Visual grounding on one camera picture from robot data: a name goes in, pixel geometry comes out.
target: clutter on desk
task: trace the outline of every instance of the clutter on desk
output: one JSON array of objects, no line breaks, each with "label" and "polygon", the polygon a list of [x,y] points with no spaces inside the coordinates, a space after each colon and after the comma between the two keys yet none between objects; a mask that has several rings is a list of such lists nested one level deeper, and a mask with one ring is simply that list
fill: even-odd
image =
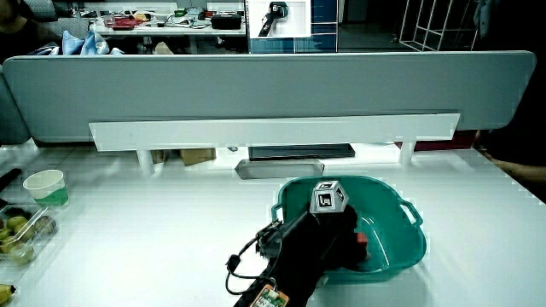
[{"label": "clutter on desk", "polygon": [[59,210],[34,204],[0,210],[0,265],[29,264],[55,238]]}]

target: table leg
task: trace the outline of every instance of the table leg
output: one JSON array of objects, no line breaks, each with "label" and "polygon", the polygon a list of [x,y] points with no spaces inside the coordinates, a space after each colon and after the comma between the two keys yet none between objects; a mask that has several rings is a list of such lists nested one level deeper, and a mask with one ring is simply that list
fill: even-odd
[{"label": "table leg", "polygon": [[142,169],[142,174],[144,176],[151,176],[155,173],[154,161],[152,160],[152,151],[151,150],[137,150],[136,155],[138,156],[138,162]]},{"label": "table leg", "polygon": [[197,55],[197,38],[195,36],[189,37],[189,53]]}]

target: black cable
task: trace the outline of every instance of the black cable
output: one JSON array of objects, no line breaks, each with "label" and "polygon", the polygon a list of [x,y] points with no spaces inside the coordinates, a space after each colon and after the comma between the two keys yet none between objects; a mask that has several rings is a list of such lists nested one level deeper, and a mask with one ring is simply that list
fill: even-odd
[{"label": "black cable", "polygon": [[[241,278],[241,279],[254,279],[254,280],[262,280],[262,281],[271,281],[273,283],[273,287],[274,287],[274,290],[276,291],[276,288],[277,288],[277,284],[276,284],[276,280],[275,278],[272,278],[270,277],[270,273],[273,271],[273,269],[275,269],[276,267],[276,264],[277,262],[279,261],[279,257],[281,256],[281,252],[282,252],[282,232],[281,230],[279,230],[278,226],[277,227],[274,227],[274,230],[276,232],[279,233],[280,237],[281,237],[281,243],[279,245],[279,254],[278,256],[275,258],[275,262],[273,263],[273,266],[271,267],[271,270],[270,272],[265,276],[246,276],[246,275],[238,275],[236,274],[235,272],[233,272],[231,270],[231,268],[228,266],[228,275],[226,276],[225,278],[225,289],[228,291],[229,294],[232,294],[232,295],[242,295],[244,293],[247,293],[247,292],[251,292],[253,290],[253,288],[249,288],[245,291],[242,291],[242,292],[234,292],[234,291],[231,291],[229,289],[229,276],[230,275],[233,275],[234,277],[237,277],[237,278]],[[258,239],[260,238],[260,235],[256,235],[256,237],[254,237],[252,240],[250,240],[242,249],[241,251],[239,252],[239,257],[248,249],[248,247],[252,246],[252,244],[254,242],[256,242]]]},{"label": "black cable", "polygon": [[165,22],[163,23],[163,26],[168,26],[168,25],[167,25],[167,21],[169,21],[169,19],[172,18],[172,16],[174,16],[174,14],[170,14],[169,17],[167,17],[167,19],[166,19]]}]

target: plastic container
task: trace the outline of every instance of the plastic container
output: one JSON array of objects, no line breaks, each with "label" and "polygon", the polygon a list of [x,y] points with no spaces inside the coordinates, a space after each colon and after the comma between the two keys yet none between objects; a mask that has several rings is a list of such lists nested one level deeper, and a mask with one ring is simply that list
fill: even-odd
[{"label": "plastic container", "polygon": [[[35,204],[7,205],[2,208],[0,266],[29,264],[57,235],[60,227],[58,212],[58,209]],[[12,217],[19,218],[10,222]]]},{"label": "plastic container", "polygon": [[273,220],[282,209],[288,222],[306,210],[311,193],[318,182],[339,181],[349,195],[349,206],[358,214],[356,232],[368,237],[368,252],[372,258],[348,269],[336,272],[340,279],[354,279],[362,275],[400,271],[417,264],[427,249],[419,227],[423,220],[411,203],[398,195],[386,183],[364,176],[302,177],[286,183],[279,192],[279,202],[271,208]]}]

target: white tabletop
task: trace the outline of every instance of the white tabletop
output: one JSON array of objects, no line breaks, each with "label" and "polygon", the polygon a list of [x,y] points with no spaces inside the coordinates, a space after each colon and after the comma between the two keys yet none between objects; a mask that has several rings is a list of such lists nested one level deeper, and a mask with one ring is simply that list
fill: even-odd
[{"label": "white tabletop", "polygon": [[104,37],[144,37],[144,36],[225,36],[236,37],[246,36],[247,30],[244,24],[241,24],[239,30],[218,30],[213,29],[212,26],[205,28],[192,28],[188,26],[136,26],[129,31],[115,31],[112,28],[107,28],[104,25],[94,24],[91,26],[96,33],[101,34]]},{"label": "white tabletop", "polygon": [[[394,187],[421,214],[427,253],[399,275],[321,287],[308,306],[543,306],[542,202],[473,149],[415,153],[407,167],[393,145],[356,150],[354,159],[323,160],[324,174]],[[291,179],[243,181],[233,167],[244,152],[225,148],[190,167],[171,158],[151,178],[138,176],[134,153],[41,152],[49,154],[28,171],[64,171],[71,203],[60,239],[14,277],[20,290],[9,306],[231,306],[238,298],[224,289],[225,262],[270,221]],[[241,263],[248,274],[264,267],[252,252]]]}]

